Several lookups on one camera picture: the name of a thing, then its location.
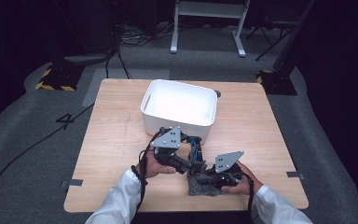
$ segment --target metal bracket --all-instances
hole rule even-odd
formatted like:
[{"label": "metal bracket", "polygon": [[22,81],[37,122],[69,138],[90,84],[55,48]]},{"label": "metal bracket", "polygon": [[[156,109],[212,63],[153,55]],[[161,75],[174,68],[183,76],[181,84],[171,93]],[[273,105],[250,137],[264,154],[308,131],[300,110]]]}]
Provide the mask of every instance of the metal bracket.
[{"label": "metal bracket", "polygon": [[179,148],[181,145],[180,126],[173,128],[169,132],[163,134],[158,139],[151,142],[150,145],[152,147]]},{"label": "metal bracket", "polygon": [[299,179],[305,179],[305,176],[297,171],[286,172],[287,177],[298,177]]},{"label": "metal bracket", "polygon": [[82,179],[71,179],[70,181],[62,181],[60,184],[60,188],[62,189],[69,189],[69,186],[77,186],[81,187],[83,184]]},{"label": "metal bracket", "polygon": [[228,170],[243,155],[243,151],[230,152],[217,155],[215,161],[215,171],[217,174]]}]

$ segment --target chair leg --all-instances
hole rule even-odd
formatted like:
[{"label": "chair leg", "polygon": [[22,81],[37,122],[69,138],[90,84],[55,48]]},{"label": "chair leg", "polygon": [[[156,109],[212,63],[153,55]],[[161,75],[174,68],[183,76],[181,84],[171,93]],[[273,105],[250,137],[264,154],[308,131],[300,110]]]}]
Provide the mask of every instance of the chair leg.
[{"label": "chair leg", "polygon": [[258,61],[259,59],[261,59],[261,57],[263,57],[267,52],[269,52],[272,48],[274,48],[277,44],[279,44],[281,42],[281,40],[283,40],[287,35],[290,35],[291,32],[292,31],[289,31],[286,34],[284,34],[283,36],[281,36],[275,43],[273,43],[271,46],[269,46],[269,48],[264,50],[264,52],[262,54],[260,54],[260,56],[258,56],[255,60]]},{"label": "chair leg", "polygon": [[246,36],[246,39],[249,39],[258,30],[258,27],[255,27],[254,30]]},{"label": "chair leg", "polygon": [[279,33],[279,38],[282,38],[282,34],[283,34],[283,29],[281,29],[281,31]]},{"label": "chair leg", "polygon": [[235,41],[235,45],[237,46],[238,54],[242,58],[246,56],[246,52],[245,52],[245,49],[243,48],[243,44],[241,42],[240,35],[241,35],[243,22],[245,21],[247,12],[248,12],[248,7],[244,6],[243,10],[242,10],[242,13],[241,13],[240,21],[238,22],[237,31],[232,32],[232,35],[233,35],[234,41]]},{"label": "chair leg", "polygon": [[269,37],[266,35],[266,32],[264,32],[263,28],[260,27],[260,30],[261,30],[261,32],[263,32],[263,35],[266,37],[266,39],[269,42],[269,44],[272,45],[271,41],[269,40]]},{"label": "chair leg", "polygon": [[179,0],[176,0],[175,4],[175,15],[174,15],[174,26],[171,41],[171,53],[176,53],[178,50],[178,24],[179,24]]}]

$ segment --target person's arm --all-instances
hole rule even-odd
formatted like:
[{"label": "person's arm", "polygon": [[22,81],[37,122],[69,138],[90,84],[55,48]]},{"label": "person's arm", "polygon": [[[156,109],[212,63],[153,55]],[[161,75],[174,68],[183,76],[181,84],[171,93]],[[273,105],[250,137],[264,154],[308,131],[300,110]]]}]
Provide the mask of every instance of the person's arm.
[{"label": "person's arm", "polygon": [[109,190],[102,206],[89,217],[86,224],[130,224],[140,201],[141,181],[135,173],[127,170]]},{"label": "person's arm", "polygon": [[312,223],[280,193],[263,185],[255,195],[258,215],[264,223]]},{"label": "person's arm", "polygon": [[[149,151],[146,157],[145,178],[176,172],[173,167],[160,165],[154,158],[153,151]],[[135,168],[139,174],[139,164]],[[132,170],[127,170],[109,190],[102,206],[87,219],[86,224],[130,224],[140,201],[141,181]]]},{"label": "person's arm", "polygon": [[[294,208],[281,194],[263,185],[240,161],[237,164],[255,182],[257,212],[264,223],[312,223],[304,213]],[[249,195],[250,187],[244,178],[244,181],[235,187],[222,187],[222,191]]]}]

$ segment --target human hand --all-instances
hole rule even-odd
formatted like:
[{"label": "human hand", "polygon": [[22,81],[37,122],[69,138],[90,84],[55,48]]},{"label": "human hand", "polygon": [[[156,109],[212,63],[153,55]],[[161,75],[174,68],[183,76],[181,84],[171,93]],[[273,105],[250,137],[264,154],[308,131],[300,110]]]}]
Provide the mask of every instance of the human hand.
[{"label": "human hand", "polygon": [[[258,190],[263,186],[263,183],[261,183],[255,175],[249,170],[248,167],[246,167],[244,164],[242,164],[240,161],[237,161],[237,164],[240,166],[241,170],[246,173],[248,176],[250,176],[254,182],[255,182],[255,194],[258,192]],[[237,186],[223,186],[221,188],[223,192],[226,193],[242,193],[249,195],[251,190],[249,186],[249,182],[246,179],[246,176],[242,176],[242,182],[238,184]]]},{"label": "human hand", "polygon": [[[154,158],[154,152],[152,150],[148,151],[146,154],[147,164],[146,164],[146,175],[145,178],[154,177],[158,174],[174,174],[176,169],[171,166],[165,166],[158,163],[156,158]],[[136,170],[140,174],[141,170],[139,163],[135,166]]]}]

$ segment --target gray floor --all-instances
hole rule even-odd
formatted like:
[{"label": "gray floor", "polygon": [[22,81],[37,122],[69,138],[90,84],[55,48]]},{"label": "gray floor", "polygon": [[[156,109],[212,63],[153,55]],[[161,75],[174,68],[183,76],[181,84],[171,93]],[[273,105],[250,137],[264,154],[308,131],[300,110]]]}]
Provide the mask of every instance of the gray floor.
[{"label": "gray floor", "polygon": [[[268,42],[259,32],[245,40],[250,31],[244,30],[241,39],[247,56],[240,58],[231,35],[234,29],[187,29],[179,34],[176,54],[170,54],[168,35],[142,47],[121,47],[121,56],[130,70],[168,71],[171,80],[255,82],[255,72],[271,69],[282,45],[255,62]],[[94,73],[103,69],[104,63],[86,67],[77,91],[36,90],[47,67],[48,63],[30,74],[24,82],[27,93],[0,114],[0,171],[26,148],[57,130],[61,124],[56,119],[67,113],[75,116],[86,108],[83,103]],[[110,74],[122,69],[116,55],[108,67]],[[269,95],[268,100],[296,167],[306,177],[302,184],[310,206],[304,213],[314,223],[358,223],[356,187],[312,113],[306,83],[297,69],[291,79],[298,96]],[[66,189],[60,185],[72,177],[91,112],[92,108],[4,172],[0,177],[0,223],[85,222],[89,213],[64,211]],[[137,223],[139,219],[152,223],[158,219],[156,215],[137,218]],[[242,223],[239,218],[230,222]]]}]

